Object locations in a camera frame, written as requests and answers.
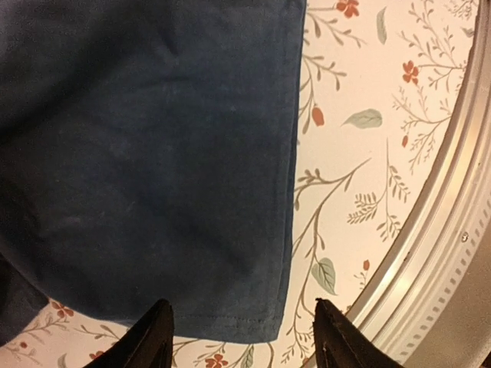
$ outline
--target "red flower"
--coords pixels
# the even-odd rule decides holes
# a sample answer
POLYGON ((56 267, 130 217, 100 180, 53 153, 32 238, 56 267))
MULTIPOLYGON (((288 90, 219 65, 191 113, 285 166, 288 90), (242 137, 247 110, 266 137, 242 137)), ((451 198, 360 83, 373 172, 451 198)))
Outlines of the red flower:
POLYGON ((72 309, 65 307, 62 303, 57 303, 56 301, 52 301, 51 306, 58 311, 56 312, 56 314, 60 318, 65 317, 65 315, 69 317, 74 316, 74 312, 72 311, 72 309))
POLYGON ((409 83, 413 81, 413 83, 417 85, 417 76, 420 71, 414 66, 413 61, 409 60, 409 63, 403 63, 402 68, 404 69, 404 75, 402 76, 404 82, 409 83))
POLYGON ((100 357, 102 354, 104 354, 104 351, 98 350, 95 354, 90 353, 89 357, 91 357, 91 359, 94 360, 100 357))
POLYGON ((351 18, 353 15, 355 17, 360 15, 358 11, 358 1, 357 0, 339 0, 336 4, 336 9, 340 12, 344 12, 346 18, 351 18))
POLYGON ((222 354, 215 354, 213 358, 208 358, 205 362, 206 368, 222 368, 223 366, 229 365, 229 362, 223 360, 222 354))

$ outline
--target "green leaf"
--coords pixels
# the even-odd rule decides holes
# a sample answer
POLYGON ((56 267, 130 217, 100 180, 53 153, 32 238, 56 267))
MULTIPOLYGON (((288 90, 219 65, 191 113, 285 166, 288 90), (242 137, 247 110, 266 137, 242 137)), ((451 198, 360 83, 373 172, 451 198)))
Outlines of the green leaf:
POLYGON ((329 258, 323 258, 314 264, 311 269, 312 276, 318 284, 331 295, 336 295, 334 286, 336 284, 336 271, 329 258))
POLYGON ((385 9, 380 10, 377 14, 377 36, 381 44, 387 42, 387 29, 385 29, 385 9))
POLYGON ((254 364, 254 345, 252 345, 247 350, 244 359, 242 359, 242 362, 240 363, 240 368, 251 368, 253 364, 254 364))
POLYGON ((363 110, 347 118, 343 125, 346 124, 354 125, 358 129, 378 128, 382 125, 382 114, 374 109, 363 110))
POLYGON ((67 368, 66 359, 67 359, 66 353, 58 358, 58 368, 67 368))
POLYGON ((315 30, 315 37, 319 38, 321 37, 321 28, 319 27, 319 24, 314 21, 314 30, 315 30))
POLYGON ((106 326, 106 325, 104 325, 104 324, 101 324, 101 328, 102 328, 104 331, 106 331, 106 332, 110 333, 111 335, 114 335, 114 332, 113 332, 113 331, 112 331, 112 330, 111 330, 111 329, 110 329, 108 326, 106 326))
POLYGON ((468 38, 472 38, 474 37, 474 30, 473 28, 464 28, 462 27, 462 31, 463 33, 468 37, 468 38))

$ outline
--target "floral print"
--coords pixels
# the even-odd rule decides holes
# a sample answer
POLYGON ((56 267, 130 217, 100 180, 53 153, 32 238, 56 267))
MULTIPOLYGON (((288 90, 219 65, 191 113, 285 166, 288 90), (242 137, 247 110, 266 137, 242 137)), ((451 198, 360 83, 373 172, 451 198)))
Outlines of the floral print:
POLYGON ((358 1, 357 0, 340 0, 336 4, 336 9, 344 13, 346 18, 351 18, 353 16, 357 17, 360 15, 358 11, 358 1))
POLYGON ((70 308, 67 308, 65 307, 63 304, 61 303, 57 303, 56 301, 52 301, 51 302, 51 306, 57 310, 58 312, 56 312, 56 314, 60 317, 60 318, 64 318, 65 316, 69 316, 69 317, 73 317, 74 316, 74 312, 72 311, 72 309, 70 308))
MULTIPOLYGON (((347 313, 402 229, 447 129, 477 2, 311 0, 305 15, 292 264, 271 343, 174 339, 177 368, 299 368, 316 297, 347 313)), ((127 328, 51 301, 0 349, 11 368, 76 368, 127 328)))
POLYGON ((97 359, 98 357, 100 357, 102 354, 104 354, 104 351, 102 350, 98 350, 96 353, 90 353, 89 354, 89 357, 94 360, 94 359, 97 359))
POLYGON ((417 85, 418 79, 417 76, 419 75, 420 71, 417 67, 414 66, 414 63, 409 60, 409 62, 403 63, 402 67, 404 69, 404 75, 402 76, 402 79, 406 83, 413 82, 414 84, 417 85))
POLYGON ((205 362, 206 368, 222 368, 229 365, 229 362, 223 360, 222 354, 215 354, 213 358, 208 358, 205 362))

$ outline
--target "blue cotton cloth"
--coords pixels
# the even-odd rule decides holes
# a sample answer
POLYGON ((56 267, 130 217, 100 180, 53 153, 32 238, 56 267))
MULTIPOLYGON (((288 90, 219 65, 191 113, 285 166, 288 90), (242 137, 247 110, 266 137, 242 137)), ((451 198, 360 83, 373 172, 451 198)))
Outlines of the blue cotton cloth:
POLYGON ((18 272, 0 343, 44 295, 128 325, 165 298, 176 335, 277 337, 304 13, 305 0, 0 2, 0 254, 18 272))

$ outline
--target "silver metal rim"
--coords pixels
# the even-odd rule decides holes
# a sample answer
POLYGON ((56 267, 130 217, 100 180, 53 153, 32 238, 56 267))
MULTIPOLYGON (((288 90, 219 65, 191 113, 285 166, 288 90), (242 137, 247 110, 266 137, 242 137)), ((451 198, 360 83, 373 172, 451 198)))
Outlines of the silver metal rim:
MULTIPOLYGON (((481 0, 463 86, 430 176, 348 312, 369 340, 401 363, 447 305, 491 220, 490 19, 489 0, 481 0)), ((314 367, 312 356, 304 368, 314 367)))

